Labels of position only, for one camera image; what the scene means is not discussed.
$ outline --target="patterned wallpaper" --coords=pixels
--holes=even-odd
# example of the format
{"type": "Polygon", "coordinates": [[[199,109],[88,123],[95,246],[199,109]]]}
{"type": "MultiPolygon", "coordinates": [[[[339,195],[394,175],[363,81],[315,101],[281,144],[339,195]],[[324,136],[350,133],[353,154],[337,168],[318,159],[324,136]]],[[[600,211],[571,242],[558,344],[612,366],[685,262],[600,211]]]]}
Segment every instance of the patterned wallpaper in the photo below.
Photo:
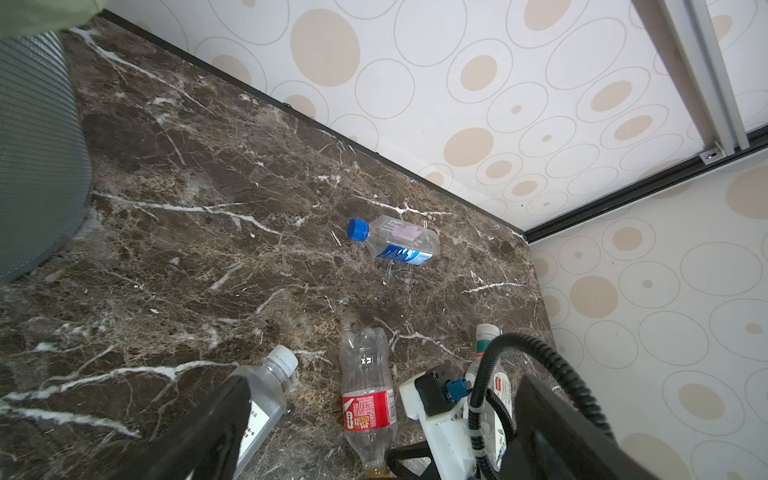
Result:
{"type": "Polygon", "coordinates": [[[663,480],[768,478],[766,157],[531,245],[558,350],[663,480]]]}
{"type": "MultiPolygon", "coordinates": [[[[710,7],[729,65],[745,70],[768,5],[710,7]]],[[[629,0],[109,9],[522,229],[705,149],[629,0]]],[[[768,120],[768,91],[736,83],[750,121],[768,120]]]]}

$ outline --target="marble table surface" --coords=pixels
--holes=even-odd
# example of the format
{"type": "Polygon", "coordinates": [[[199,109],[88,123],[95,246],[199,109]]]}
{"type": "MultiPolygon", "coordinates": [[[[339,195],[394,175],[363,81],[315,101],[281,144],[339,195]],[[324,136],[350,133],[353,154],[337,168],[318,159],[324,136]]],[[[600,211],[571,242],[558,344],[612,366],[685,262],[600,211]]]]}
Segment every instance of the marble table surface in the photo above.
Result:
{"type": "MultiPolygon", "coordinates": [[[[106,478],[282,343],[300,360],[288,412],[241,478],[355,478],[344,329],[385,329],[396,385],[466,367],[478,323],[554,344],[508,228],[103,19],[64,41],[94,193],[61,252],[0,286],[0,477],[106,478]],[[442,257],[346,239],[381,214],[435,230],[442,257]]],[[[422,440],[397,403],[396,444],[422,440]]]]}

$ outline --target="bottle cap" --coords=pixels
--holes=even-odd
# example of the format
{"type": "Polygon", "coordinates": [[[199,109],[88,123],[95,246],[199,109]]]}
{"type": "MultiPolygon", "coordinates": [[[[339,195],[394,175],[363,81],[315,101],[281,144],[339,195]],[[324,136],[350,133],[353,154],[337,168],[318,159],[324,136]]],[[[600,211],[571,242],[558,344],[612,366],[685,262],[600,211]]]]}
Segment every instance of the bottle cap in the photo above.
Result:
{"type": "Polygon", "coordinates": [[[299,365],[299,360],[293,355],[293,352],[282,345],[276,345],[266,357],[275,362],[286,376],[291,376],[293,370],[299,365]]]}
{"type": "Polygon", "coordinates": [[[502,331],[496,326],[491,323],[481,323],[478,325],[477,330],[475,331],[475,338],[479,340],[488,340],[491,341],[497,336],[501,335],[502,331]]]}
{"type": "Polygon", "coordinates": [[[346,235],[350,240],[362,242],[368,238],[368,224],[359,218],[353,218],[346,226],[346,235]]]}

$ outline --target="plastic bottle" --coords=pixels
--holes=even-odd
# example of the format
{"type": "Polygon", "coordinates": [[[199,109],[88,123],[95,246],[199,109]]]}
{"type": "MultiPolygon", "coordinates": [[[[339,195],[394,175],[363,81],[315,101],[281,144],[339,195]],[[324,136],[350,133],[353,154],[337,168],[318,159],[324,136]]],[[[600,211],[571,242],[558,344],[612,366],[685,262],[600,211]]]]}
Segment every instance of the plastic bottle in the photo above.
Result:
{"type": "Polygon", "coordinates": [[[344,435],[369,478],[386,475],[384,453],[397,433],[389,345],[381,328],[341,335],[344,435]]]}
{"type": "MultiPolygon", "coordinates": [[[[475,338],[477,343],[475,344],[475,361],[469,366],[465,378],[475,384],[475,378],[478,374],[478,367],[480,366],[480,360],[482,360],[483,353],[491,341],[501,334],[501,330],[491,323],[481,323],[477,326],[475,331],[475,338]]],[[[501,399],[504,406],[507,408],[509,415],[512,414],[512,387],[509,382],[509,377],[504,373],[504,370],[500,365],[496,365],[493,370],[493,377],[491,378],[491,384],[488,385],[493,393],[501,399]]],[[[498,419],[498,415],[493,411],[493,408],[486,402],[483,404],[483,410],[480,413],[480,429],[485,439],[486,451],[488,458],[495,459],[496,470],[502,465],[502,456],[507,449],[507,439],[504,435],[504,428],[502,427],[501,420],[498,419]]]]}
{"type": "Polygon", "coordinates": [[[234,478],[240,475],[285,413],[287,404],[281,384],[288,380],[298,365],[299,361],[293,352],[278,345],[266,356],[261,366],[241,365],[232,372],[232,375],[244,376],[250,387],[250,417],[245,435],[240,441],[234,478]]]}
{"type": "Polygon", "coordinates": [[[429,228],[382,215],[371,223],[349,221],[346,235],[362,242],[374,257],[412,265],[440,257],[440,239],[429,228]]]}

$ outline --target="wire mesh bin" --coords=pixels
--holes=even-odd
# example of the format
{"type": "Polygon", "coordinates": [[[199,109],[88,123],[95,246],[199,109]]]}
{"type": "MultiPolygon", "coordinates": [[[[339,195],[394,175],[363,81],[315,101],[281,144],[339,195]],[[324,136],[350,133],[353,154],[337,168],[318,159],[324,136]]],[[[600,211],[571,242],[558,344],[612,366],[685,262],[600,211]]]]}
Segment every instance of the wire mesh bin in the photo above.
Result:
{"type": "Polygon", "coordinates": [[[90,188],[58,33],[0,39],[0,283],[69,240],[88,211],[90,188]]]}

